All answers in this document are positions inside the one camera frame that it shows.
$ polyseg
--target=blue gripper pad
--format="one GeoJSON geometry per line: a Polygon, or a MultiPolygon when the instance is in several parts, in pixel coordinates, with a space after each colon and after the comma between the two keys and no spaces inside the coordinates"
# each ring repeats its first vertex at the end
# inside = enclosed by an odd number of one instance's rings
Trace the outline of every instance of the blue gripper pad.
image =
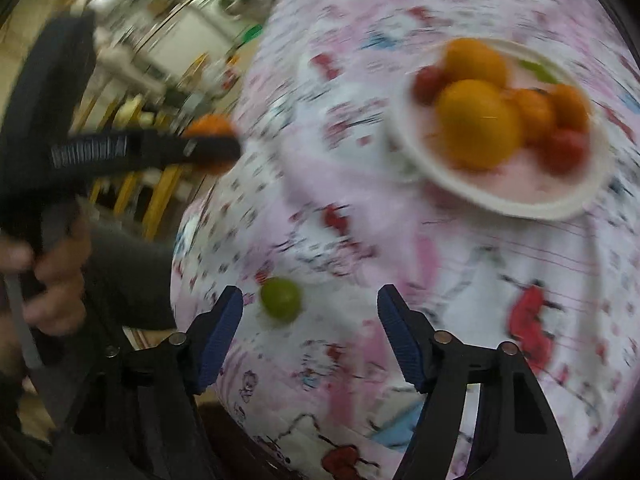
{"type": "Polygon", "coordinates": [[[410,314],[409,307],[393,285],[385,285],[378,291],[378,317],[391,343],[404,380],[413,384],[420,392],[426,383],[424,361],[420,347],[406,323],[410,314]]]}
{"type": "Polygon", "coordinates": [[[242,291],[227,285],[211,311],[196,317],[187,330],[199,394],[216,382],[241,318],[242,291]]]}

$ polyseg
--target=screw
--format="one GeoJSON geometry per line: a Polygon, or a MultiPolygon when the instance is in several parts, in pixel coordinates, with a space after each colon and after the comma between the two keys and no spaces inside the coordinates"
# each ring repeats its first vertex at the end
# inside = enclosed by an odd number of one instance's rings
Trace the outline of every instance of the screw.
{"type": "Polygon", "coordinates": [[[119,353],[120,353],[120,349],[117,346],[113,346],[113,345],[107,346],[106,350],[104,351],[104,354],[108,358],[116,357],[119,353]]]}
{"type": "Polygon", "coordinates": [[[174,346],[180,346],[187,342],[187,335],[184,332],[176,332],[169,336],[169,343],[174,346]]]}
{"type": "Polygon", "coordinates": [[[438,330],[434,335],[433,338],[438,342],[438,343],[442,343],[443,345],[446,345],[448,343],[451,343],[451,340],[453,339],[453,336],[447,332],[446,330],[438,330]]]}
{"type": "Polygon", "coordinates": [[[511,341],[505,341],[500,345],[500,348],[507,355],[516,355],[518,353],[518,346],[511,341]]]}

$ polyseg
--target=hand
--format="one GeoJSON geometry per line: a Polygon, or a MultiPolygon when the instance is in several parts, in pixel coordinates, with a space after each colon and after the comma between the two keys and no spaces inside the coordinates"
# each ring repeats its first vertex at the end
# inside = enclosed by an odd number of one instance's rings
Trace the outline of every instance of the hand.
{"type": "Polygon", "coordinates": [[[34,258],[27,244],[0,235],[0,272],[33,269],[36,278],[47,287],[45,292],[25,303],[22,312],[28,325],[54,336],[68,335],[80,328],[86,317],[81,269],[90,252],[91,239],[85,218],[79,218],[71,227],[70,235],[39,258],[34,258]]]}

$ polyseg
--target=orange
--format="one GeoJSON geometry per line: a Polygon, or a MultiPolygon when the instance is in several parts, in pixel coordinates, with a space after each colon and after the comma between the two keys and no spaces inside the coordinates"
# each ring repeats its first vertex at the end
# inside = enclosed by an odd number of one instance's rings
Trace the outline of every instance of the orange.
{"type": "MultiPolygon", "coordinates": [[[[208,114],[191,123],[182,133],[184,137],[194,136],[235,136],[231,122],[221,114],[208,114]]],[[[235,166],[235,162],[216,162],[209,166],[199,168],[200,170],[212,174],[224,174],[235,166]]]]}
{"type": "Polygon", "coordinates": [[[518,113],[486,81],[449,85],[436,101],[436,114],[445,152],[464,168],[491,170],[522,145],[518,113]]]}
{"type": "Polygon", "coordinates": [[[555,85],[549,98],[556,110],[560,128],[586,132],[589,124],[589,103],[573,86],[555,85]]]}
{"type": "Polygon", "coordinates": [[[511,102],[520,114],[524,139],[529,144],[540,142],[556,128],[556,112],[544,94],[518,88],[511,93],[511,102]]]}
{"type": "Polygon", "coordinates": [[[498,88],[504,88],[509,77],[502,55],[474,38],[449,41],[444,53],[444,71],[451,82],[479,79],[498,88]]]}

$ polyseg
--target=red tomato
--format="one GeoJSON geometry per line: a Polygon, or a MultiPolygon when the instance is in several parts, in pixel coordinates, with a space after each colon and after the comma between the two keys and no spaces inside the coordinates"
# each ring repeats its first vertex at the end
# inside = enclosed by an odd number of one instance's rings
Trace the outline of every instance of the red tomato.
{"type": "Polygon", "coordinates": [[[589,153],[589,136],[575,130],[556,130],[538,149],[540,165],[552,174],[567,174],[580,166],[589,153]]]}
{"type": "Polygon", "coordinates": [[[412,93],[420,104],[430,105],[446,85],[443,69],[436,65],[423,66],[415,75],[412,93]]]}

